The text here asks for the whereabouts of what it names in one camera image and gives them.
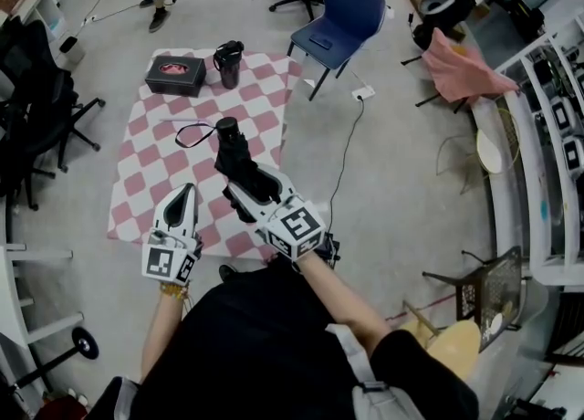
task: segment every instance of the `black box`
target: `black box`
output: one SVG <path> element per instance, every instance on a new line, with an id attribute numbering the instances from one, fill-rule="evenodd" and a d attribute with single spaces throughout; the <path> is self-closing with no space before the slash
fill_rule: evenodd
<path id="1" fill-rule="evenodd" d="M 167 74 L 163 72 L 166 65 L 186 67 L 186 72 Z M 152 62 L 152 67 L 146 76 L 146 84 L 152 92 L 157 94 L 198 97 L 206 75 L 204 60 L 200 58 L 159 56 Z"/>

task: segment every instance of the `pink cloth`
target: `pink cloth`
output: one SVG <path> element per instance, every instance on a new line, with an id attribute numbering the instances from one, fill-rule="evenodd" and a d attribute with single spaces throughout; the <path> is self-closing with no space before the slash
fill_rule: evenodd
<path id="1" fill-rule="evenodd" d="M 422 54 L 436 90 L 446 100 L 454 102 L 468 97 L 472 105 L 481 95 L 519 89 L 513 80 L 490 69 L 475 48 L 465 50 L 466 56 L 456 53 L 442 31 L 435 28 L 432 43 Z"/>

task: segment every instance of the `wooden chair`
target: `wooden chair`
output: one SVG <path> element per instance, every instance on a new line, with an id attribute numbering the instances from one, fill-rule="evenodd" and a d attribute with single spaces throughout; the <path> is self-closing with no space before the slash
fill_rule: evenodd
<path id="1" fill-rule="evenodd" d="M 456 287 L 456 319 L 474 319 L 481 331 L 481 350 L 509 327 L 521 304 L 521 248 L 512 247 L 503 256 L 483 261 L 473 253 L 462 252 L 481 263 L 463 278 L 450 278 L 423 272 Z"/>
<path id="2" fill-rule="evenodd" d="M 475 367 L 481 345 L 481 333 L 472 321 L 458 321 L 439 331 L 410 303 L 403 301 L 415 320 L 400 329 L 408 331 L 433 358 L 449 368 L 460 379 L 466 379 Z"/>

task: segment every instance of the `chair wheel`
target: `chair wheel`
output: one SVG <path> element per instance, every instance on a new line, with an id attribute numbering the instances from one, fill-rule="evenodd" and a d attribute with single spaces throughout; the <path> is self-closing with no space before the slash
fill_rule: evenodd
<path id="1" fill-rule="evenodd" d="M 90 360 L 95 360 L 99 357 L 99 347 L 95 339 L 83 328 L 75 328 L 71 333 L 71 338 L 75 347 L 81 355 Z"/>

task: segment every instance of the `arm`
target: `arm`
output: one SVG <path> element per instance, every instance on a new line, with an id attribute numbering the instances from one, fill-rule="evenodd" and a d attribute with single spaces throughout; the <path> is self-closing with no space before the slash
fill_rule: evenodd
<path id="1" fill-rule="evenodd" d="M 183 301 L 161 292 L 142 350 L 141 383 L 158 361 L 183 317 Z"/>
<path id="2" fill-rule="evenodd" d="M 307 253 L 297 264 L 333 319 L 349 326 L 371 357 L 375 347 L 390 333 L 386 320 L 351 290 L 316 253 Z"/>

